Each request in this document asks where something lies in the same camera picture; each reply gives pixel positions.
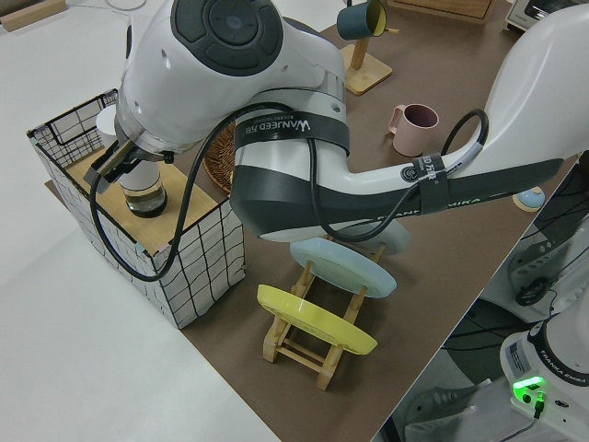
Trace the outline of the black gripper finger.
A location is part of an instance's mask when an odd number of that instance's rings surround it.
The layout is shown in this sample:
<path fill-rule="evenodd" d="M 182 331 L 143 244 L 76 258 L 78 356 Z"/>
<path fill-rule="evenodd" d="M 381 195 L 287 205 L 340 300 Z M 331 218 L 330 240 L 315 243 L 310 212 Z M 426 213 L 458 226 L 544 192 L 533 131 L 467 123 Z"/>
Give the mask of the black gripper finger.
<path fill-rule="evenodd" d="M 123 174 L 130 173 L 140 162 L 136 157 L 137 148 L 133 142 L 113 142 L 104 153 L 94 160 L 86 175 L 85 182 L 98 182 L 97 192 L 104 193 Z"/>

